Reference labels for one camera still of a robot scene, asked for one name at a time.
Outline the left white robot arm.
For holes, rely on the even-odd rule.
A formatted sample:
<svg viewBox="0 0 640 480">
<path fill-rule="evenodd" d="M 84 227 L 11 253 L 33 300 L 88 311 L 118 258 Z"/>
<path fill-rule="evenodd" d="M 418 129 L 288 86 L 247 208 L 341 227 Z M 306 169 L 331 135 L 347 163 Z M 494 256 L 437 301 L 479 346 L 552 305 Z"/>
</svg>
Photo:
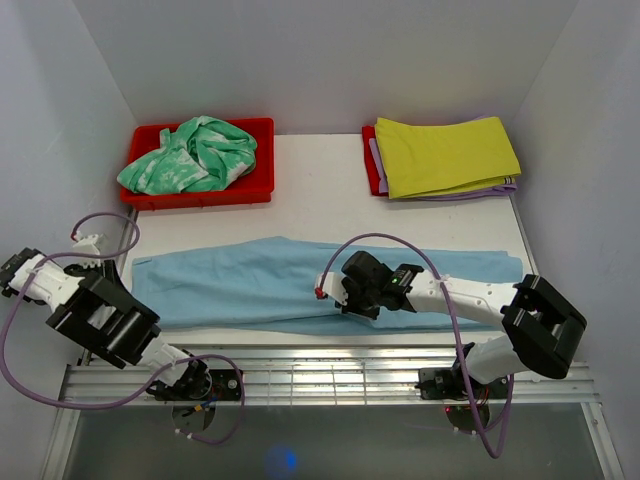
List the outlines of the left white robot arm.
<svg viewBox="0 0 640 480">
<path fill-rule="evenodd" d="M 47 306 L 46 324 L 112 366 L 148 368 L 145 392 L 158 401 L 198 401 L 212 392 L 208 367 L 161 337 L 159 316 L 127 290 L 115 262 L 61 267 L 25 248 L 1 266 L 1 294 L 25 291 L 24 300 Z"/>
</svg>

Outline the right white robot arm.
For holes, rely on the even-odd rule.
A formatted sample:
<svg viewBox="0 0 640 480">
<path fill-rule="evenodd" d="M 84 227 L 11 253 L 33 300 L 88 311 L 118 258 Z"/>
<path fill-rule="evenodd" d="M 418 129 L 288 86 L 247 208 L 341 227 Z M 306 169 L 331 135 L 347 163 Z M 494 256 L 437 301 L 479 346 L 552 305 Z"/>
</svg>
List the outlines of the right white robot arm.
<svg viewBox="0 0 640 480">
<path fill-rule="evenodd" d="M 358 251 L 319 286 L 344 314 L 375 320 L 382 310 L 455 313 L 501 330 L 495 339 L 464 345 L 464 358 L 451 367 L 421 371 L 417 387 L 426 400 L 461 401 L 492 390 L 504 397 L 509 375 L 526 371 L 561 380 L 587 326 L 563 295 L 533 274 L 515 284 L 436 277 L 418 265 L 390 269 Z"/>
</svg>

